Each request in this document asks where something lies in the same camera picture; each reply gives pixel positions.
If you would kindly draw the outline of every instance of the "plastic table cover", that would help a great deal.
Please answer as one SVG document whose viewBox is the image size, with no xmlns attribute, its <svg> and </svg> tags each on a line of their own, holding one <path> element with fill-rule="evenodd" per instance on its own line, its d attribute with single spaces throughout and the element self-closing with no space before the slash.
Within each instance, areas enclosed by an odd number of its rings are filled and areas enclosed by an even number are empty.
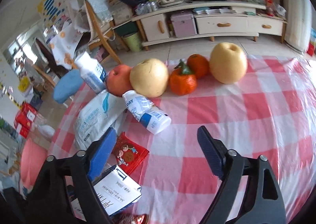
<svg viewBox="0 0 316 224">
<path fill-rule="evenodd" d="M 170 71 L 177 63 L 167 63 Z M 214 138 L 242 156 L 268 157 L 290 221 L 316 184 L 315 81 L 314 61 L 248 56 L 247 73 L 235 84 L 224 85 L 208 76 L 199 79 L 189 95 L 179 97 L 167 90 L 153 99 L 172 119 L 155 136 L 128 114 L 127 137 L 150 151 L 131 174 L 142 186 L 143 196 L 130 210 L 150 214 L 151 224 L 200 222 L 220 185 L 197 142 L 197 129 L 204 125 Z M 73 124 L 94 96 L 87 85 L 81 87 L 53 137 L 49 154 L 63 158 L 77 151 Z M 229 219 L 239 211 L 245 186 L 243 177 Z"/>
</svg>

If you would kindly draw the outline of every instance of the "blue stool seat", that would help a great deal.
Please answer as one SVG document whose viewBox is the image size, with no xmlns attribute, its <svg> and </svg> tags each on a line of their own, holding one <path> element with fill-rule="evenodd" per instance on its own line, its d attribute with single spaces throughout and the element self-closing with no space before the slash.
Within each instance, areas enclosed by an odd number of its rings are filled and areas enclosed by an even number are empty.
<svg viewBox="0 0 316 224">
<path fill-rule="evenodd" d="M 80 77 L 79 70 L 71 70 L 56 84 L 53 95 L 54 100 L 59 104 L 63 104 L 68 97 L 77 93 L 82 84 L 83 79 Z"/>
</svg>

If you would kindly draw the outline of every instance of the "wooden handle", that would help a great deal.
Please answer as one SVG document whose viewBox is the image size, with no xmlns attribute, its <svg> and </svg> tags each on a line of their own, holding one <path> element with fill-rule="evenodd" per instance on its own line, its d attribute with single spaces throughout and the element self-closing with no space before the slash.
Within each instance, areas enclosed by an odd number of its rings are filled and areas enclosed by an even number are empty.
<svg viewBox="0 0 316 224">
<path fill-rule="evenodd" d="M 271 28 L 272 28 L 272 26 L 271 26 L 271 25 L 266 25 L 266 24 L 263 24 L 263 25 L 262 25 L 262 28 L 265 28 L 265 29 L 271 29 Z"/>
<path fill-rule="evenodd" d="M 158 27 L 159 27 L 159 30 L 162 34 L 165 33 L 165 29 L 163 28 L 163 23 L 162 21 L 158 21 Z"/>
<path fill-rule="evenodd" d="M 227 24 L 217 24 L 218 27 L 229 27 L 231 26 L 230 23 L 227 23 Z"/>
</svg>

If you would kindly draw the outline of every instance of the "pink box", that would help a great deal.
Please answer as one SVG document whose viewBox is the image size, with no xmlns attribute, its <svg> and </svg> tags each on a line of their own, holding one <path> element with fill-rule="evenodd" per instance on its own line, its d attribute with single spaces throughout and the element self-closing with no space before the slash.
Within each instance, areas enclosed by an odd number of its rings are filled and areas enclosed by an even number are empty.
<svg viewBox="0 0 316 224">
<path fill-rule="evenodd" d="M 197 34 L 194 16 L 191 11 L 181 11 L 171 16 L 176 37 L 193 36 Z"/>
</svg>

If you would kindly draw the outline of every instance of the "red candy wrapper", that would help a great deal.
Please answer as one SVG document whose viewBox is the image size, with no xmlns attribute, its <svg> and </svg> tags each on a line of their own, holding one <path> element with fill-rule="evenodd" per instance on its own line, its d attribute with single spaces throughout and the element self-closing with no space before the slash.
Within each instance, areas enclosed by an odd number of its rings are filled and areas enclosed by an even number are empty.
<svg viewBox="0 0 316 224">
<path fill-rule="evenodd" d="M 127 175 L 130 175 L 146 158 L 149 151 L 128 139 L 125 136 L 125 132 L 122 132 L 112 153 L 116 157 L 118 166 L 120 166 Z"/>
</svg>

